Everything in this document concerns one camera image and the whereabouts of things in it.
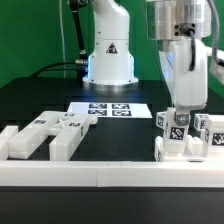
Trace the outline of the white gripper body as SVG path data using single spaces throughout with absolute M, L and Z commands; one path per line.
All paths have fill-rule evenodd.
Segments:
M 190 70 L 190 39 L 171 41 L 166 52 L 159 52 L 162 74 L 177 110 L 203 109 L 207 103 L 207 51 L 200 40 L 195 40 L 195 44 L 196 62 L 193 71 Z

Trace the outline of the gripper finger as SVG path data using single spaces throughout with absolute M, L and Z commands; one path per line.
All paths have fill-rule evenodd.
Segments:
M 190 115 L 188 113 L 178 113 L 174 115 L 174 121 L 177 126 L 187 126 L 190 123 Z

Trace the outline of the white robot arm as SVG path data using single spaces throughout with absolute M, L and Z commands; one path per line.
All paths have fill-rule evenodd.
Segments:
M 91 0 L 91 5 L 95 43 L 84 85 L 117 91 L 137 84 L 129 52 L 128 12 L 114 0 Z M 148 38 L 159 42 L 162 74 L 176 109 L 174 121 L 186 126 L 190 112 L 206 106 L 208 75 L 224 84 L 214 0 L 146 0 L 146 24 Z

